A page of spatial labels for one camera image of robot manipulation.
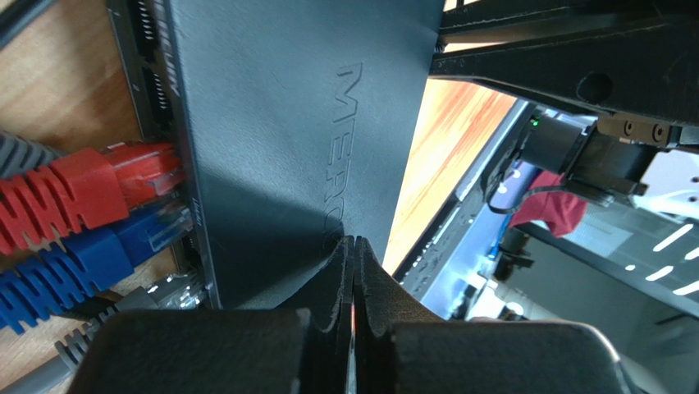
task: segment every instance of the metal frame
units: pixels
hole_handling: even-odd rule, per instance
[[[547,245],[553,246],[568,256],[589,265],[590,267],[605,273],[610,277],[622,282],[625,285],[633,287],[656,300],[663,302],[679,311],[699,318],[699,303],[687,298],[680,297],[673,292],[663,287],[662,285],[644,280],[642,277],[629,276],[624,267],[605,259],[597,254],[586,250],[582,246],[576,245],[564,238],[555,238],[549,231],[541,228],[533,223],[523,224],[517,227],[519,230],[526,232],[530,236],[537,238]]]
[[[444,14],[431,77],[474,82],[566,112],[699,124],[697,4],[486,0]]]

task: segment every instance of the wooden desk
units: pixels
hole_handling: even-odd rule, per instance
[[[0,9],[11,0],[0,0]],[[0,53],[0,126],[65,151],[139,136],[103,0],[59,0]],[[514,100],[468,84],[428,81],[391,232],[393,272]],[[0,259],[0,267],[11,259]],[[126,293],[174,271],[169,252],[115,286]],[[0,331],[0,387],[53,357],[78,322],[52,318],[21,337]],[[65,392],[68,382],[51,390]]]

